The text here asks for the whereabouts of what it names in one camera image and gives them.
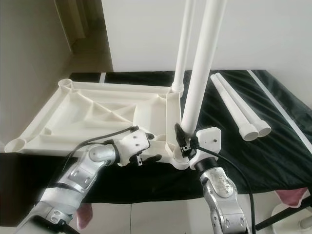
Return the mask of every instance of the white wall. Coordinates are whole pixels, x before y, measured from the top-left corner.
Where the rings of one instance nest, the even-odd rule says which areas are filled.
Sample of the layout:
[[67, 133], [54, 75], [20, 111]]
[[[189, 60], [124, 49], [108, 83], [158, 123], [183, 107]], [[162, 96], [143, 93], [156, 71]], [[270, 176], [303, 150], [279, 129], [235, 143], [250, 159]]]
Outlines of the white wall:
[[[102, 3], [114, 71], [175, 69], [185, 1]], [[187, 69], [204, 3], [197, 0]], [[229, 0], [212, 68], [269, 70], [312, 107], [311, 9], [311, 0]]]
[[72, 46], [79, 38], [79, 34], [76, 30], [75, 22], [72, 17], [71, 5], [68, 0], [55, 0], [55, 3], [68, 39], [68, 43]]
[[53, 0], [1, 0], [0, 140], [16, 138], [56, 88], [71, 52]]
[[85, 36], [87, 36], [88, 32], [89, 32], [89, 25], [88, 25], [88, 20], [86, 17], [86, 13], [85, 13], [83, 3], [81, 0], [76, 0], [76, 5], [78, 7], [79, 17], [80, 17], [80, 21], [82, 24], [83, 31], [85, 33]]

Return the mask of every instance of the black fabric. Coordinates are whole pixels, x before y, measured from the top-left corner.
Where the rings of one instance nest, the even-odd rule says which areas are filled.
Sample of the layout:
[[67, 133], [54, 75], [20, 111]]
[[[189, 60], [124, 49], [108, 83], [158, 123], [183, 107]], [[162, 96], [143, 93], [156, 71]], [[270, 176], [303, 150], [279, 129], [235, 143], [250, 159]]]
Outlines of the black fabric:
[[[245, 142], [222, 102], [215, 87], [208, 81], [198, 128], [216, 126], [222, 131], [221, 154], [235, 163], [249, 179], [254, 193], [277, 189], [312, 186], [312, 155], [294, 130], [281, 116], [247, 71], [220, 72], [254, 111], [272, 127], [266, 137]], [[312, 111], [265, 71], [255, 71], [258, 78], [287, 110], [312, 141]], [[185, 73], [185, 91], [181, 98], [184, 109], [191, 71]], [[105, 82], [170, 86], [173, 72], [107, 73]], [[17, 153], [0, 155], [1, 220], [17, 224], [27, 214], [42, 189], [48, 184], [62, 157], [34, 156]], [[231, 165], [219, 160], [239, 193], [247, 188]], [[171, 164], [153, 163], [137, 167], [111, 166], [100, 172], [85, 202], [135, 203], [197, 198], [202, 187], [196, 171], [179, 171]], [[16, 215], [8, 217], [8, 210]]]
[[69, 78], [75, 82], [93, 82], [98, 83], [101, 73], [98, 72], [73, 72]]

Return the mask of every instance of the white stripe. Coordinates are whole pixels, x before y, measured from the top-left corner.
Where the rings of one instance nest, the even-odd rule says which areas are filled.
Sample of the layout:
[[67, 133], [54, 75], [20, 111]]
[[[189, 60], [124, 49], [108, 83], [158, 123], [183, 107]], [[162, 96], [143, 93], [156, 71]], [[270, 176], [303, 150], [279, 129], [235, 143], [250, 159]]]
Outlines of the white stripe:
[[307, 137], [303, 134], [297, 124], [292, 120], [292, 118], [287, 114], [287, 112], [283, 109], [283, 107], [278, 103], [278, 101], [273, 97], [270, 91], [263, 85], [263, 83], [258, 79], [258, 77], [251, 71], [247, 70], [247, 72], [252, 76], [252, 78], [257, 82], [260, 88], [265, 92], [268, 98], [272, 101], [274, 106], [278, 109], [278, 111], [282, 114], [282, 116], [286, 119], [289, 125], [294, 129], [297, 133], [298, 137], [302, 140], [303, 144], [307, 147], [307, 149], [312, 154], [312, 144], [309, 142]]
[[106, 76], [105, 72], [101, 73], [101, 76], [99, 77], [99, 83], [105, 83], [105, 76]]

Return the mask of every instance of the tiled floor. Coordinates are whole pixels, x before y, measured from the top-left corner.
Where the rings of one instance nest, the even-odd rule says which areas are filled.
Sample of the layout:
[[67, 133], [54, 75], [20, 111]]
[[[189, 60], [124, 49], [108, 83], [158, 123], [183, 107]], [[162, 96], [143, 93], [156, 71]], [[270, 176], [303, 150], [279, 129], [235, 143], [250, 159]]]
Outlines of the tiled floor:
[[[270, 217], [279, 204], [274, 192], [255, 194], [256, 223]], [[248, 223], [247, 195], [238, 196]], [[203, 198], [187, 201], [145, 202], [132, 205], [93, 204], [93, 219], [81, 234], [213, 234], [210, 211]], [[76, 227], [76, 219], [71, 223]], [[273, 234], [271, 228], [257, 234]]]
[[109, 72], [113, 70], [105, 25], [101, 22], [90, 30], [85, 39], [73, 45], [73, 57], [64, 70], [64, 76], [72, 72]]

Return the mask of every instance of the white pole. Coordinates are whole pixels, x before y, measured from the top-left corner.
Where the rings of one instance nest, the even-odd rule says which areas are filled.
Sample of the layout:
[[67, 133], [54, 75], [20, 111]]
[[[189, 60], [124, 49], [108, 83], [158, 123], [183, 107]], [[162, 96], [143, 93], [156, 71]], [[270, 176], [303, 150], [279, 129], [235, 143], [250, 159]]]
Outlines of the white pole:
[[226, 2], [227, 0], [208, 0], [206, 2], [181, 124], [182, 129], [189, 136], [194, 134], [197, 125]]
[[196, 0], [186, 0], [185, 2], [181, 38], [175, 67], [175, 79], [171, 86], [171, 90], [174, 93], [180, 93], [180, 97], [184, 91], [183, 78], [191, 38], [195, 1]]
[[266, 121], [259, 118], [259, 116], [250, 108], [250, 106], [241, 98], [241, 96], [232, 88], [232, 86], [225, 80], [225, 78], [217, 73], [216, 77], [222, 83], [226, 91], [228, 91], [231, 98], [240, 108], [248, 121], [258, 130], [259, 137], [264, 137], [271, 132], [271, 127]]
[[229, 93], [223, 87], [221, 82], [218, 80], [216, 75], [210, 76], [211, 81], [214, 83], [216, 89], [218, 90], [224, 104], [228, 108], [232, 118], [239, 128], [239, 133], [245, 141], [255, 140], [259, 132], [257, 129], [249, 123], [244, 114], [241, 112], [239, 107], [235, 104], [234, 100], [231, 98]]

